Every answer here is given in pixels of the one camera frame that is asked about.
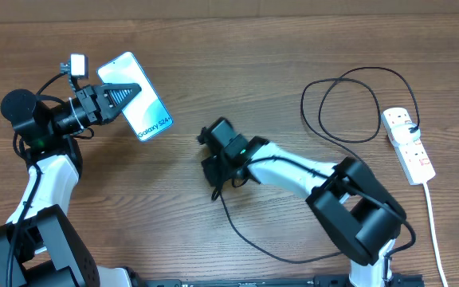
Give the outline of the Samsung Galaxy smartphone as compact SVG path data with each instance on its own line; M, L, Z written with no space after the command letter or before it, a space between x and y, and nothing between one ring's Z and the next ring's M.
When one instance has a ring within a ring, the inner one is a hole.
M139 141L145 142L173 125L171 114L133 53L122 53L96 72L104 84L140 86L141 91L123 108L123 115Z

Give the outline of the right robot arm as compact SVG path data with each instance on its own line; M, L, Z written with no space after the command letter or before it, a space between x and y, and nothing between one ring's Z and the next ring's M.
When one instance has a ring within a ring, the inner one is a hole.
M252 180L281 187L303 199L328 237L351 261L353 286L390 286L390 256L406 222L398 201L359 160L316 162L255 136L247 140L224 117L202 128L197 138L210 156L202 169L213 187L212 200L226 182Z

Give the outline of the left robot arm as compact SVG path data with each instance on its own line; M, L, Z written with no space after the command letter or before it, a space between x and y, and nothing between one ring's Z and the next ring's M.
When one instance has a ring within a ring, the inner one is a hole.
M111 123L140 93L138 84L87 85L63 101L26 89L9 92L2 115L14 129L13 149L29 182L15 212L0 226L1 286L143 286L129 267L105 268L67 218L83 159L78 140Z

